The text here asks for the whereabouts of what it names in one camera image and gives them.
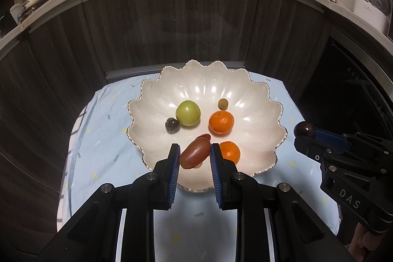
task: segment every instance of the tangerine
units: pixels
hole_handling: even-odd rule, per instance
[[[240,149],[234,142],[225,141],[220,143],[219,146],[224,159],[231,160],[235,164],[239,162]]]
[[[219,110],[210,116],[209,128],[215,134],[224,135],[232,130],[234,123],[235,118],[230,112]]]

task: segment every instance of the green fruit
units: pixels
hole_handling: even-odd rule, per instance
[[[200,119],[200,109],[191,100],[183,101],[176,109],[176,118],[182,125],[195,125]]]

